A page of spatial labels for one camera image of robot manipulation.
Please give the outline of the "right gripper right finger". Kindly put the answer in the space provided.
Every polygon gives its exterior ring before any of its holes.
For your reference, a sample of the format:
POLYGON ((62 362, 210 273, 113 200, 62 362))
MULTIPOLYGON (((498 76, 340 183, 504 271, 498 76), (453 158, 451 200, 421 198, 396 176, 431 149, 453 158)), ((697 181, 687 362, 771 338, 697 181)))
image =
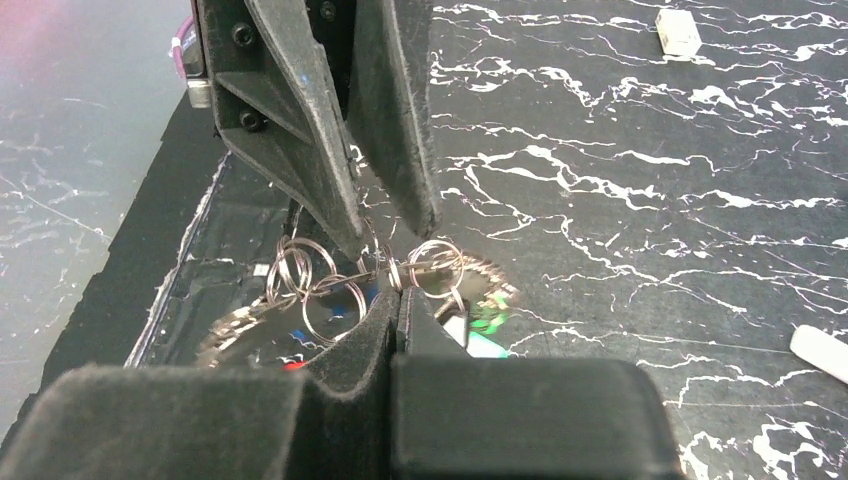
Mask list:
POLYGON ((474 358, 414 290, 392 294, 396 479, 680 479, 650 376, 612 358, 474 358))

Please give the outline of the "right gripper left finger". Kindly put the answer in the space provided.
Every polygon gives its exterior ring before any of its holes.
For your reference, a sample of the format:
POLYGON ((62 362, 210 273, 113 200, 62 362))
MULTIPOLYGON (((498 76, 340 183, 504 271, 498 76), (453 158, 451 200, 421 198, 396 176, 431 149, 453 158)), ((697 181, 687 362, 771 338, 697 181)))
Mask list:
POLYGON ((385 479, 401 298, 293 371, 84 367, 35 404, 5 479, 385 479))

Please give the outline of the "green key tag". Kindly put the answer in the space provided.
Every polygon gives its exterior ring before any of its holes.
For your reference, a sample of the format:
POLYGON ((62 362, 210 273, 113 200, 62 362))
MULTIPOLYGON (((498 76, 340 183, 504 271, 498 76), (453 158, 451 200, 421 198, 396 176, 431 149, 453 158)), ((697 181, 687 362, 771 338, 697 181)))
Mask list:
POLYGON ((438 316, 443 329, 474 358, 507 358, 507 349, 492 336, 508 320, 507 295, 495 292, 483 300, 449 306, 438 316))

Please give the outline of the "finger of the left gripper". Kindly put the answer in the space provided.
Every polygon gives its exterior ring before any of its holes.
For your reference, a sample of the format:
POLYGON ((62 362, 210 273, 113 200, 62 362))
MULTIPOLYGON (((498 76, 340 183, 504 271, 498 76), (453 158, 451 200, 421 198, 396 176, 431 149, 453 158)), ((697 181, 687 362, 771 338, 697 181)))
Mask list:
POLYGON ((198 1, 224 144, 304 206, 349 259, 364 247, 348 130, 303 1, 198 1))
POLYGON ((406 226, 428 239, 441 205, 429 105, 430 1, 357 4, 348 125, 406 226))

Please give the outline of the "metal key organizer ring red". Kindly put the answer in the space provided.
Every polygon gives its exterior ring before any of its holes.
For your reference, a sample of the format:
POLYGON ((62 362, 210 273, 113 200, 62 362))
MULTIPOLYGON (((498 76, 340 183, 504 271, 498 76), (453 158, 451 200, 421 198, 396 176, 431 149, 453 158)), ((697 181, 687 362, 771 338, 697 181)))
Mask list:
POLYGON ((277 316, 299 306, 302 323, 310 335, 328 347, 342 339, 327 337, 314 326, 305 310, 316 300, 343 317, 349 311, 363 320, 370 308, 366 288, 386 279, 392 290, 420 288, 428 299, 440 301, 439 316, 449 306, 483 300, 495 292, 507 295, 508 305, 517 296, 502 269, 488 258, 466 252, 455 244, 427 240, 413 249, 405 260, 397 260, 386 245, 374 245, 375 263, 356 263, 353 275, 343 275, 327 249, 303 237, 284 237, 265 277, 263 293, 250 305, 240 307, 215 320, 200 342, 196 365, 217 368, 247 356, 268 342, 279 329, 277 316))

